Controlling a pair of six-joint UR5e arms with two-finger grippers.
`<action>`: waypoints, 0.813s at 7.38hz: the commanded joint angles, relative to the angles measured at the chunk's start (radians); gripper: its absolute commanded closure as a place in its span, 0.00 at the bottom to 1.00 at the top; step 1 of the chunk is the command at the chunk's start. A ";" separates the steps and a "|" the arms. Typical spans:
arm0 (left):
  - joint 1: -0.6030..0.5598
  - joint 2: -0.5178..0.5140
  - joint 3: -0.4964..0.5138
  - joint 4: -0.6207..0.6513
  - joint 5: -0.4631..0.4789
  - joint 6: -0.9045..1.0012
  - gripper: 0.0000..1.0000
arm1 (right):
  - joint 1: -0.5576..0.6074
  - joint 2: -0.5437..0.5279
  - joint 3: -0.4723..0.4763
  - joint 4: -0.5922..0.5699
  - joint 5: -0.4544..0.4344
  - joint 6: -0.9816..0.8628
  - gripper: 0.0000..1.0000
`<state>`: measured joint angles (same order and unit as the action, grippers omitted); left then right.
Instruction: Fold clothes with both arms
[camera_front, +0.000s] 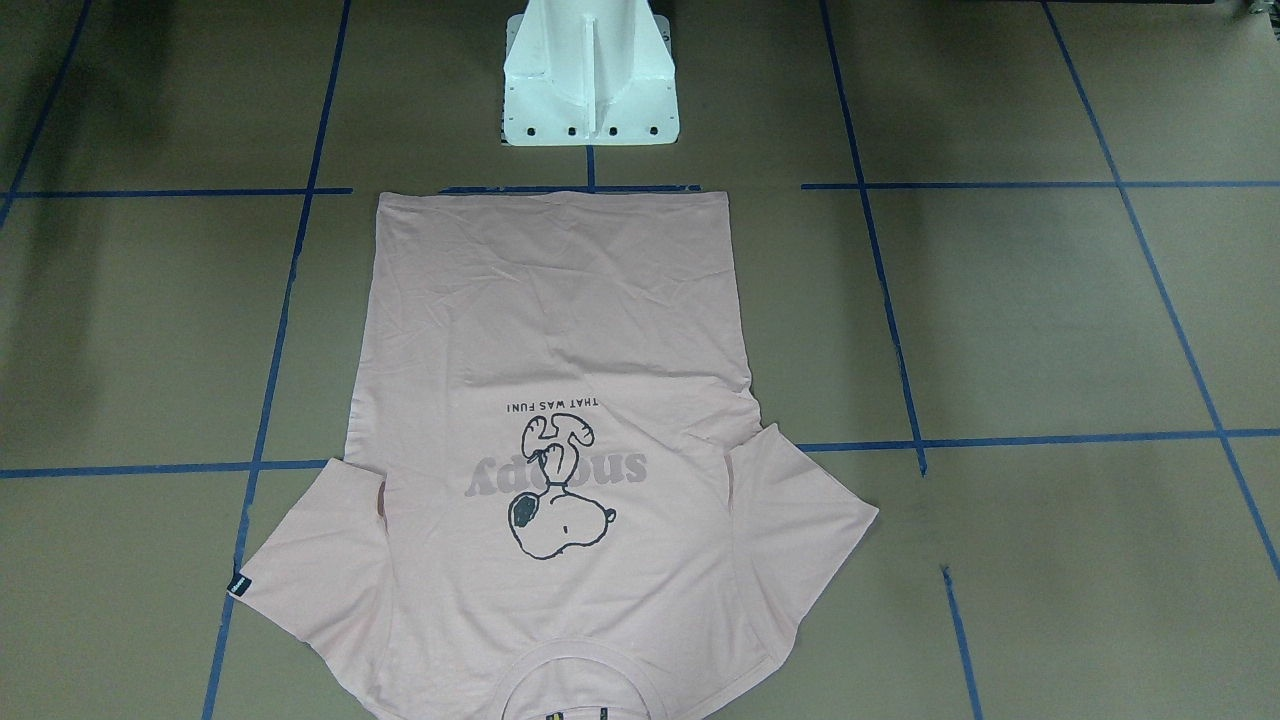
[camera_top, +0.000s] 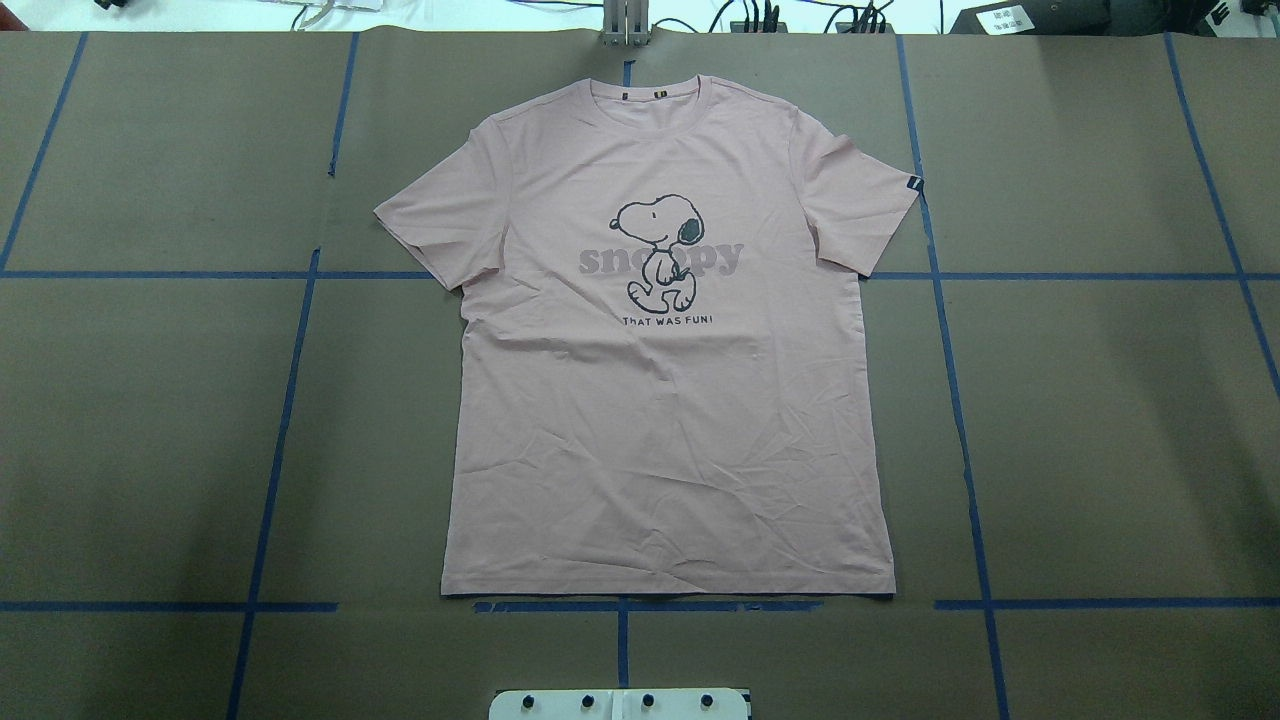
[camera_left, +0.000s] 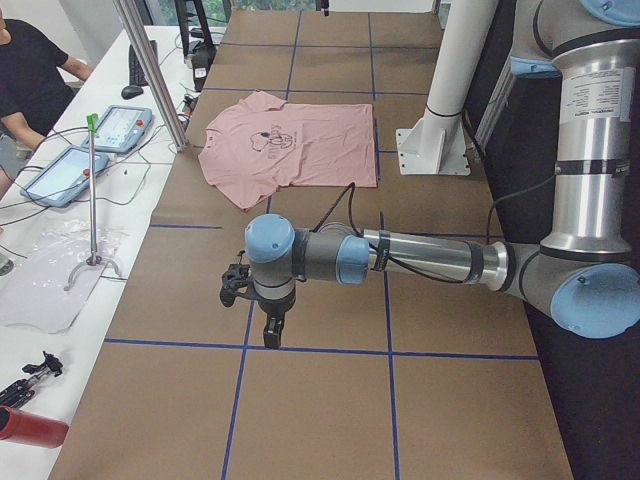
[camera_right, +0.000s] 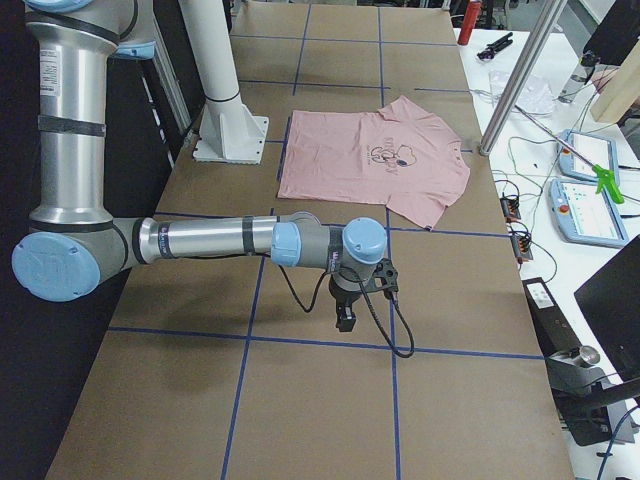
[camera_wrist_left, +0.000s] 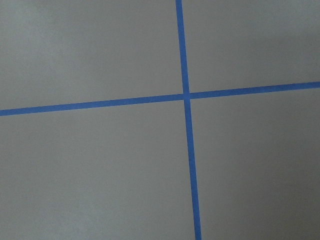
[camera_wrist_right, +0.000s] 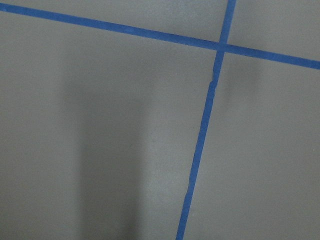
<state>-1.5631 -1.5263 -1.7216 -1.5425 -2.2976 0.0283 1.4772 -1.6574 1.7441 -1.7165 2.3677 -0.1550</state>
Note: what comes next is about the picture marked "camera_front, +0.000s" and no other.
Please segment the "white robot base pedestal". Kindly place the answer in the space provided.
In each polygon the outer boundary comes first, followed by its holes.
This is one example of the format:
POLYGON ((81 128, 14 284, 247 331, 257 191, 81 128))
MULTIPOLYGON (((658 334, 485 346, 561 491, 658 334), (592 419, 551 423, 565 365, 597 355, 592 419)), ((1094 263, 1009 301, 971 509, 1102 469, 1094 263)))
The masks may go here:
POLYGON ((503 72, 511 146, 678 141, 669 20, 648 1, 530 1, 506 22, 503 72))

